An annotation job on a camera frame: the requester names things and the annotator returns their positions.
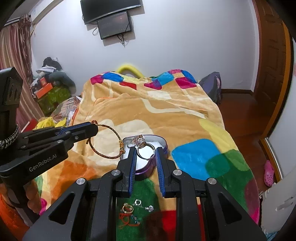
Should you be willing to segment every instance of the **yellow tube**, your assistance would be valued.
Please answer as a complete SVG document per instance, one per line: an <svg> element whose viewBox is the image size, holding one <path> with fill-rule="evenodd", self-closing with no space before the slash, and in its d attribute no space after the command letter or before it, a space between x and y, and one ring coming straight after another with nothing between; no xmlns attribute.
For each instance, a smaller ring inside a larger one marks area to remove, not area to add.
<svg viewBox="0 0 296 241"><path fill-rule="evenodd" d="M141 79L141 78L145 77L139 70L137 70L134 66L131 66L129 64L124 64L124 65L120 66L116 70L116 72L121 74L125 70L128 70L128 71L132 72L138 79Z"/></svg>

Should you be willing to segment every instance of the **bracelet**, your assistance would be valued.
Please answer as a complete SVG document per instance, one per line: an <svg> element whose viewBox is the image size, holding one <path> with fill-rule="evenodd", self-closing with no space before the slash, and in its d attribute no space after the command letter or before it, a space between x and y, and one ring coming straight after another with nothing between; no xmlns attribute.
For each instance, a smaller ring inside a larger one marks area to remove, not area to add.
<svg viewBox="0 0 296 241"><path fill-rule="evenodd" d="M9 147L17 138L20 128L16 125L14 132L6 139L0 140L0 150L6 149Z"/></svg>
<svg viewBox="0 0 296 241"><path fill-rule="evenodd" d="M104 154L99 153L99 152L93 147L93 145L92 145L92 143L91 143L91 138L88 138L86 144L89 144L90 147L92 148L92 150L93 150L96 154L98 154L98 155L101 156L101 157L107 158L107 159L116 159L116 158L120 157L122 154L125 153L124 145L123 145L123 141L122 141L122 139L120 138L120 136L118 135L118 133L117 133L112 127L107 126L107 125L103 125L103 124L98 124L98 122L97 122L96 120L93 120L92 123L95 124L95 125L97 125L97 126L103 126L103 127L107 127L107 128L109 128L111 131L113 131L113 132L116 134L116 136L117 136L118 139L119 139L119 154L118 154L117 156L106 156L106 155L104 155Z"/></svg>

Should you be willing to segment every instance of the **patterned blanket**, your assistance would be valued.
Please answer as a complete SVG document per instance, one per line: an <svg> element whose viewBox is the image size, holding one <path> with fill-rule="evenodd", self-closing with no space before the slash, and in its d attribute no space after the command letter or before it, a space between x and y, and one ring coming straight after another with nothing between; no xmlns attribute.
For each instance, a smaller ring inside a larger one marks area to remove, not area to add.
<svg viewBox="0 0 296 241"><path fill-rule="evenodd" d="M249 213L259 220L259 198L254 176L224 130L221 113L190 73L170 70L157 77L136 79L106 72L87 81L72 124L96 120L113 127L123 139L136 134L155 134L166 139L169 159L192 177L216 178ZM108 156L119 152L114 133L99 127L92 138L95 149ZM97 178L114 169L119 159L109 160L93 152L86 140L75 143L69 158L37 178L42 202L47 208L77 178ZM117 220L117 240L151 240L158 236L174 239L176 200L164 199L157 170L149 179L135 183L129 199L118 199L118 213L124 202L154 206L154 212L135 207L138 227Z"/></svg>

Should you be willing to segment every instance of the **baseboard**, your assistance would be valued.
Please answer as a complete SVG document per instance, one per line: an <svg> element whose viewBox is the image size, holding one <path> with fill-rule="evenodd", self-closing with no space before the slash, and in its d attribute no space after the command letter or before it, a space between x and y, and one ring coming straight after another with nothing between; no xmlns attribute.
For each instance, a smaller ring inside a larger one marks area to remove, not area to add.
<svg viewBox="0 0 296 241"><path fill-rule="evenodd" d="M272 150L272 147L268 141L268 138L260 139L260 144L261 144L262 149L267 154L268 159L270 160L270 163L272 164L272 166L274 168L274 174L276 176L276 181L279 182L281 179L283 179L283 174L281 172L281 168L279 166L279 163L276 159L276 155L274 154L274 151Z"/></svg>
<svg viewBox="0 0 296 241"><path fill-rule="evenodd" d="M222 94L249 94L252 95L253 91L251 90L240 90L240 89L222 89Z"/></svg>

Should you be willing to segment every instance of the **wooden door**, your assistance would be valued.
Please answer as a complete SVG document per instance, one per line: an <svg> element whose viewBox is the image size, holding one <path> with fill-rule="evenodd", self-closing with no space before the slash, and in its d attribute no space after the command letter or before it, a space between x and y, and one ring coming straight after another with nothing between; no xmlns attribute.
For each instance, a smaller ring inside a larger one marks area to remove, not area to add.
<svg viewBox="0 0 296 241"><path fill-rule="evenodd" d="M259 27L260 57L254 96L271 116L283 86L286 63L291 61L287 27L266 0L253 0Z"/></svg>

